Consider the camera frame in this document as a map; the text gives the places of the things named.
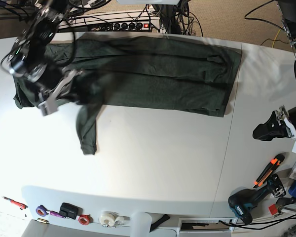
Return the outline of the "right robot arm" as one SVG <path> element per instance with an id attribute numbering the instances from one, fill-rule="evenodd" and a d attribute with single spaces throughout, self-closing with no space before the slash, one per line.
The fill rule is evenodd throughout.
<path id="1" fill-rule="evenodd" d="M 74 7 L 69 0 L 44 0 L 29 29 L 17 38 L 0 63 L 3 71 L 37 88 L 38 108 L 44 116 L 58 111 L 58 101 L 69 94 L 74 78 L 82 74 L 82 71 L 68 68 L 77 49 L 75 36 L 71 55 L 65 62 L 57 63 L 45 55 L 46 47 L 55 37 L 59 25 L 67 22 L 68 14 Z"/>

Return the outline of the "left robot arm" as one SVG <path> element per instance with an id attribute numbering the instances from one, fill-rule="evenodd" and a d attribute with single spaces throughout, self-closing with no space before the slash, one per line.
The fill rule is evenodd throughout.
<path id="1" fill-rule="evenodd" d="M 296 80 L 296 0 L 277 1 L 282 15 L 282 27 L 286 32 L 293 50 L 294 76 Z M 294 140 L 292 152 L 296 154 L 296 107 L 286 110 L 281 106 L 271 113 L 267 122 L 259 124 L 253 130 L 253 138 L 261 141 L 272 141 L 274 138 L 291 138 Z"/>

